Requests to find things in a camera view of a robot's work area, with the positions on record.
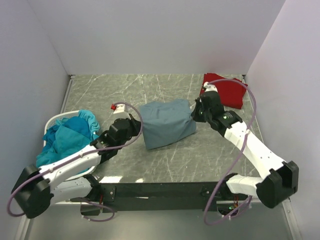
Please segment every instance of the marble table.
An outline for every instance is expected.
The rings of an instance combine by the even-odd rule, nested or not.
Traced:
[[[241,75],[223,76],[243,81]],[[152,101],[170,102],[182,98],[188,99],[190,107],[194,108],[203,77],[203,74],[75,75],[71,77],[63,112],[88,109],[95,114],[104,131],[115,120],[110,109],[115,102],[125,101],[139,107]],[[235,112],[248,123],[253,113],[248,93],[243,103],[242,109]],[[261,139],[257,121],[254,121],[251,130]],[[209,124],[197,123],[195,134],[158,149],[146,150],[143,137],[140,137],[99,165],[92,174],[101,183],[218,181],[238,153],[239,150],[213,131]],[[232,172],[258,176],[244,156]]]

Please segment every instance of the laundry basket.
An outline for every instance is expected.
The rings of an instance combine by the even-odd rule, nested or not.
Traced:
[[[55,115],[53,116],[52,118],[49,119],[49,121],[46,123],[45,127],[44,127],[44,134],[47,133],[47,130],[49,128],[51,128],[53,125],[56,124],[56,120],[61,120],[63,118],[72,118],[72,117],[77,117],[79,114],[79,111],[68,111],[68,112],[65,112],[65,113],[61,113],[61,114],[58,114],[58,115]],[[77,178],[80,178],[82,177],[83,175],[86,175],[86,174],[89,174],[91,173],[93,170],[96,169],[96,166],[92,166],[90,167],[87,171],[84,171],[82,173],[79,173],[77,175],[74,175],[74,176],[71,176],[69,177],[66,181],[70,181],[70,180],[74,180],[74,179],[77,179]]]

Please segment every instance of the gray cloth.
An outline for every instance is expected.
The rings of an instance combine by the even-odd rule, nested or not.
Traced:
[[[196,132],[189,101],[150,102],[140,107],[147,150],[175,143]]]

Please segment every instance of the red folded fabric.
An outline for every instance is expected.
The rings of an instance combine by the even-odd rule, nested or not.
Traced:
[[[225,77],[219,76],[215,73],[207,73],[204,75],[202,86],[205,82],[212,82],[218,79],[225,79]],[[232,81],[220,81],[214,83],[220,95],[222,105],[235,109],[241,109],[243,105],[243,97],[246,93],[246,89],[240,84]],[[205,90],[201,88],[200,94],[203,94]]]

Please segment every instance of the wall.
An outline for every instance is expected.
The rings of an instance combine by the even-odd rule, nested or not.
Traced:
[[[246,74],[285,0],[28,0],[69,74]]]
[[[306,240],[319,239],[319,9],[318,0],[287,0],[247,74],[266,144],[299,165],[291,199]]]
[[[41,150],[45,123],[61,109],[68,75],[26,0],[2,0],[0,23],[0,235],[10,240],[20,219],[6,213],[9,194]]]

